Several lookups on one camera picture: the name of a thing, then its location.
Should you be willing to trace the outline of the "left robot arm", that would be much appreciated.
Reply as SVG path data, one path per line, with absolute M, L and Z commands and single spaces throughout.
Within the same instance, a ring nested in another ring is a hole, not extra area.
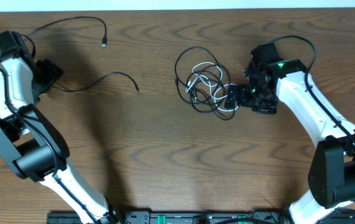
M 69 158 L 68 145 L 37 109 L 39 96 L 63 70 L 34 61 L 20 33 L 0 33 L 0 156 L 16 176 L 31 179 L 60 196 L 81 223 L 124 223 L 125 217 L 87 183 Z

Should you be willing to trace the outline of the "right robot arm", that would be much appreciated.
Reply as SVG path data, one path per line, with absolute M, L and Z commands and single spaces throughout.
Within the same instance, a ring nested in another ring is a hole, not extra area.
M 297 117 L 315 146 L 308 173 L 308 191 L 288 208 L 290 223 L 322 223 L 349 212 L 355 202 L 355 124 L 341 115 L 316 87 L 299 59 L 284 60 L 273 42 L 258 45 L 244 71 L 246 85 L 232 86 L 228 110 L 251 108 L 276 114 L 284 103 Z

